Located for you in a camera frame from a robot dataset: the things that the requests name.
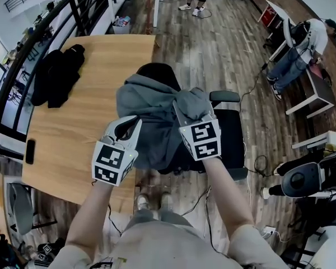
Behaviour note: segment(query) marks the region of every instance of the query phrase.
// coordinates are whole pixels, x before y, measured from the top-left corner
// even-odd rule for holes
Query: cap
[[[336,31],[336,22],[332,19],[326,19],[325,23]]]

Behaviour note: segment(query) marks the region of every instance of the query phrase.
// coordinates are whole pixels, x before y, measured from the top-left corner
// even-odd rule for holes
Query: sneaker
[[[267,200],[271,196],[269,193],[269,188],[262,187],[260,190],[260,195],[262,196],[263,199]]]
[[[274,93],[274,96],[275,98],[278,100],[278,101],[281,101],[282,100],[282,97],[281,97],[281,94],[279,93],[279,91],[275,88],[275,84],[272,84],[270,85],[273,93]]]
[[[136,205],[137,205],[137,209],[138,210],[142,210],[142,209],[150,209],[150,201],[148,199],[148,196],[146,194],[140,194],[137,197],[136,200]]]
[[[193,16],[197,17],[200,13],[200,9],[194,8],[194,11],[192,13]]]
[[[173,211],[173,198],[170,193],[163,193],[161,197],[161,208]]]
[[[275,83],[278,80],[277,78],[270,78],[268,75],[266,75],[266,78],[271,83]]]
[[[178,9],[184,11],[184,10],[190,10],[192,8],[188,4],[186,4],[183,6],[179,6]]]
[[[279,169],[283,164],[284,164],[284,163],[280,163],[280,164],[274,169],[274,172],[273,172],[274,175],[279,175],[279,174],[278,174],[278,169]]]

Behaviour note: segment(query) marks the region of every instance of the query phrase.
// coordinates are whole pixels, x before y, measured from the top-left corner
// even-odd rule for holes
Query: smartphone
[[[27,146],[26,146],[26,158],[25,161],[27,164],[33,164],[34,163],[34,155],[35,155],[35,140],[28,140]]]

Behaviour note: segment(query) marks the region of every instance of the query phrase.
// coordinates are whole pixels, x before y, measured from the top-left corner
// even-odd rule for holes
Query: wooden floor
[[[128,15],[132,19],[132,34],[145,32],[145,1],[127,1],[121,9],[122,15]],[[156,47],[153,61],[169,64],[183,89],[200,87],[206,91],[232,90],[242,96],[253,87],[261,66],[270,54],[262,48],[268,33],[262,24],[256,22],[260,13],[249,0],[208,0],[203,15],[209,16],[210,12],[212,15],[200,19],[193,17],[192,11],[179,11],[178,6],[184,3],[185,0],[164,0],[160,3],[158,27],[153,30],[160,47]],[[290,101],[298,99],[295,86],[283,98],[283,102],[274,98],[263,75],[260,75],[256,89],[244,97],[241,122],[246,143],[245,165],[251,170],[254,169],[255,159],[260,155],[267,157],[267,164],[259,159],[258,167],[263,169],[266,166],[265,173],[270,174],[279,163],[302,154],[293,151],[291,145],[306,139],[305,119],[302,115],[285,115],[285,110],[291,105]],[[223,107],[239,108],[237,104],[225,104]],[[238,182],[238,185],[247,202],[251,203],[257,227],[261,229],[266,225],[274,226],[283,240],[289,240],[295,238],[294,233],[287,228],[287,224],[295,218],[294,201],[284,197],[272,197],[265,201],[259,194],[261,187],[270,187],[280,181],[280,177],[263,178],[250,172],[248,178]],[[136,194],[148,193],[152,208],[157,209],[160,194],[171,192],[175,211],[182,214],[193,207],[207,187],[205,174],[186,172],[180,176],[159,175],[150,170],[139,172]],[[185,217],[204,233],[208,241],[204,201],[202,198],[197,208]],[[212,196],[208,199],[208,207],[213,244],[219,251],[226,252],[227,234]],[[39,194],[38,209],[59,218],[58,225],[43,228],[42,231],[54,242],[58,236],[65,237],[78,206]],[[113,212],[112,219],[123,230],[129,216],[119,216]],[[118,233],[107,220],[101,252],[108,251],[118,238]],[[278,240],[274,235],[267,241],[276,252],[281,253],[287,243]]]

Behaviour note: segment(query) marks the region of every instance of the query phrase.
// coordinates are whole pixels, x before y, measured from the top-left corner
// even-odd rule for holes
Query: power strip
[[[276,231],[275,227],[265,226],[264,229],[263,229],[263,235],[266,235],[266,234],[273,235],[275,233],[275,231]]]

